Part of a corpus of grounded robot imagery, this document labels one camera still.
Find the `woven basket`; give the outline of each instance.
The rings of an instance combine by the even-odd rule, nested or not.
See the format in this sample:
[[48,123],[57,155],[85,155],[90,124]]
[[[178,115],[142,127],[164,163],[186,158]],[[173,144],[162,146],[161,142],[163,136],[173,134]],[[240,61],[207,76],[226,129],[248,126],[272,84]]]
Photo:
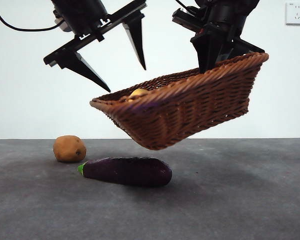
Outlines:
[[[94,98],[133,140],[150,150],[167,148],[190,135],[248,112],[249,94],[267,53],[249,53],[199,69],[161,76]],[[139,88],[149,92],[130,96]]]

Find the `purple eggplant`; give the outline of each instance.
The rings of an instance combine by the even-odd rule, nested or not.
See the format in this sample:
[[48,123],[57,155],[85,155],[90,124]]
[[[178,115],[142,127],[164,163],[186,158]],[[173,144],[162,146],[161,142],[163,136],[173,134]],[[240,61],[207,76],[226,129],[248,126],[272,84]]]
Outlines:
[[108,157],[78,167],[85,178],[138,187],[161,187],[172,178],[171,168],[153,157]]

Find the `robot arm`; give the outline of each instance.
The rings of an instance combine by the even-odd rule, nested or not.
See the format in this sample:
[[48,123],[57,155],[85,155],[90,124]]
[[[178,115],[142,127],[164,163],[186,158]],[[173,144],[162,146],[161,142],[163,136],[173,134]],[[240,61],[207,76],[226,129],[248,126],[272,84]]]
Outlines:
[[[143,43],[141,10],[146,0],[133,0],[113,14],[109,14],[101,0],[51,0],[57,25],[45,29],[16,28],[0,17],[0,20],[18,31],[47,31],[60,26],[65,32],[73,32],[74,39],[61,46],[43,60],[46,65],[68,68],[110,92],[107,84],[77,52],[94,40],[104,40],[103,34],[119,24],[125,28],[139,62],[146,69]],[[195,0],[198,7],[185,6],[176,0],[180,8],[172,15],[175,23],[195,32],[191,38],[198,56],[201,73],[214,68],[216,62],[231,59],[249,52],[265,51],[240,38],[247,16],[259,0]]]
[[240,38],[247,16],[259,0],[196,0],[200,8],[178,9],[173,21],[196,34],[191,39],[198,55],[201,73],[216,62],[249,52],[265,51]]
[[137,57],[146,69],[142,44],[141,10],[146,7],[146,0],[134,0],[113,14],[108,14],[100,0],[52,0],[56,22],[62,20],[65,24],[60,27],[65,31],[72,31],[75,37],[61,46],[43,60],[51,67],[58,64],[61,69],[70,69],[101,86],[110,92],[107,84],[92,69],[91,66],[77,52],[94,40],[104,40],[103,34],[119,24],[126,29]]

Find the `white wall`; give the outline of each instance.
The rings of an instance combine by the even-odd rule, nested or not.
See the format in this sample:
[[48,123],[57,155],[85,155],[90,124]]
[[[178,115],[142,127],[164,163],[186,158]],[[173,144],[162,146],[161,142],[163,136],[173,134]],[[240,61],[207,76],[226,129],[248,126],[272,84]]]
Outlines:
[[[104,0],[113,13],[129,0]],[[183,0],[193,5],[194,0]],[[173,23],[179,7],[174,0],[148,0],[143,12],[143,41],[147,71],[137,61],[122,26],[80,53],[107,82],[112,92],[152,78],[197,67],[190,43],[194,35]],[[23,28],[54,24],[49,0],[0,0],[8,23]],[[106,92],[92,81],[43,57],[73,38],[59,29],[17,32],[0,23],[0,139],[128,138],[89,101]],[[242,38],[270,54],[257,76],[249,113],[194,138],[300,137],[300,26],[285,25],[284,0],[260,0],[247,19]]]

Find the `wall socket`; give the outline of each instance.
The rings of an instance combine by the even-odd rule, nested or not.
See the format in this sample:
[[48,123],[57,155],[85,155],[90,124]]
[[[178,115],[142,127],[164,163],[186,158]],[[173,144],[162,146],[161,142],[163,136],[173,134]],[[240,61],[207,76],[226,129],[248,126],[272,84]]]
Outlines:
[[285,3],[285,24],[300,25],[300,1]]

